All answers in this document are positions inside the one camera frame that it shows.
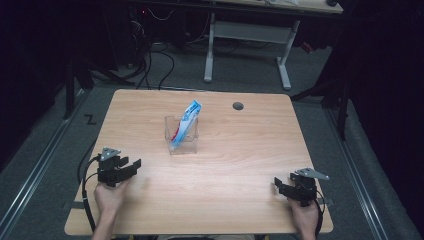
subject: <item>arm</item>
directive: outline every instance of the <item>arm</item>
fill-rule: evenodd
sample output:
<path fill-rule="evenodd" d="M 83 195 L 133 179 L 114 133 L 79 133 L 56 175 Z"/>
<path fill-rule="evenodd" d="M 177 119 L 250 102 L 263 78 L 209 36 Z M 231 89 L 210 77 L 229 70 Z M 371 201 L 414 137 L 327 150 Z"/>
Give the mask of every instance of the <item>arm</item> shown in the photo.
<path fill-rule="evenodd" d="M 293 221 L 302 240 L 316 240 L 315 229 L 318 224 L 318 208 L 312 203 L 301 207 L 300 202 L 287 198 L 293 210 Z"/>
<path fill-rule="evenodd" d="M 94 196 L 100 210 L 100 217 L 91 239 L 110 239 L 116 216 L 124 202 L 125 189 L 128 183 L 129 180 L 126 180 L 116 188 L 108 187 L 104 183 L 97 185 Z"/>

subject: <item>table top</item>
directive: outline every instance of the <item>table top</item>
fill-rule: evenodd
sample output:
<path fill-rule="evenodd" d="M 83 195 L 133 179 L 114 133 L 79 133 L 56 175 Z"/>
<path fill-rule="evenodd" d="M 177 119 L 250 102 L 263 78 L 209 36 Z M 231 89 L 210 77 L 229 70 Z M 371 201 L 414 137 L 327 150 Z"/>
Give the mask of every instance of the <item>table top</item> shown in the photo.
<path fill-rule="evenodd" d="M 203 105 L 198 151 L 170 155 L 164 118 L 182 115 L 194 99 Z M 234 102 L 244 108 L 235 110 Z M 104 146 L 121 150 L 130 164 L 143 162 L 126 191 L 116 234 L 296 232 L 273 179 L 288 183 L 291 172 L 313 165 L 287 95 L 118 90 L 92 157 Z M 88 174 L 96 168 L 93 163 Z M 96 184 L 89 180 L 87 192 L 97 220 Z M 82 201 L 80 191 L 75 201 Z M 332 229 L 326 211 L 321 231 Z M 91 234 L 83 209 L 71 210 L 65 231 Z"/>
<path fill-rule="evenodd" d="M 293 4 L 290 0 L 215 0 L 216 2 L 226 2 L 234 4 L 245 4 L 254 6 L 266 6 L 276 8 L 286 8 L 292 10 L 311 11 L 320 13 L 343 13 L 340 4 L 330 7 L 326 0 L 297 0 L 297 4 Z"/>

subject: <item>hole in table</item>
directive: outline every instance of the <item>hole in table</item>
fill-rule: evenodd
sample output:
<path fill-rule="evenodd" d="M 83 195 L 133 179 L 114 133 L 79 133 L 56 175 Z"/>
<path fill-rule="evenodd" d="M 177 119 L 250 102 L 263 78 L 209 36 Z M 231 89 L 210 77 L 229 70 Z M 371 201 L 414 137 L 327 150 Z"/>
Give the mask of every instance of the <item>hole in table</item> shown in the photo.
<path fill-rule="evenodd" d="M 244 108 L 244 105 L 241 102 L 235 102 L 235 103 L 233 103 L 233 108 L 235 110 L 240 111 L 240 110 L 242 110 Z"/>

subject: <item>clear plastic container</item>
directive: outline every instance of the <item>clear plastic container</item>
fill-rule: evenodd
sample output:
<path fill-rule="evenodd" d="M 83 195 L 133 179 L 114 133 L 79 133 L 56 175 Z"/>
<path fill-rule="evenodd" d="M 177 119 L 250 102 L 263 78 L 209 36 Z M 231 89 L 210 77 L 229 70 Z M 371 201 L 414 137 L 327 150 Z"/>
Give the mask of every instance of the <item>clear plastic container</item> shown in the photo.
<path fill-rule="evenodd" d="M 178 147 L 171 144 L 172 137 L 178 129 L 181 116 L 166 116 L 165 117 L 165 139 L 168 144 L 169 154 L 190 154 L 197 153 L 197 140 L 199 139 L 198 119 L 196 118 L 189 132 Z"/>

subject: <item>hand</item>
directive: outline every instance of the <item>hand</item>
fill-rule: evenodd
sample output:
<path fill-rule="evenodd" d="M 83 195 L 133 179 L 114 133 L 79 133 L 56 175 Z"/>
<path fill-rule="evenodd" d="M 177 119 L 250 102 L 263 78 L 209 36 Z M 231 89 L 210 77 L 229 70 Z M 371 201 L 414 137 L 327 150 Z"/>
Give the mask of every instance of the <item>hand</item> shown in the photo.
<path fill-rule="evenodd" d="M 302 240 L 315 240 L 315 229 L 318 224 L 318 207 L 312 202 L 307 207 L 301 207 L 300 202 L 287 198 L 293 210 L 294 224 Z"/>
<path fill-rule="evenodd" d="M 125 189 L 129 180 L 123 181 L 118 187 L 108 187 L 104 183 L 99 183 L 94 190 L 97 206 L 100 210 L 100 217 L 91 239 L 108 240 L 112 235 L 115 225 L 116 215 L 124 203 Z"/>
<path fill-rule="evenodd" d="M 123 181 L 115 188 L 99 182 L 94 191 L 94 197 L 101 215 L 103 213 L 116 214 L 119 211 L 124 202 L 125 189 L 128 183 L 129 180 Z"/>

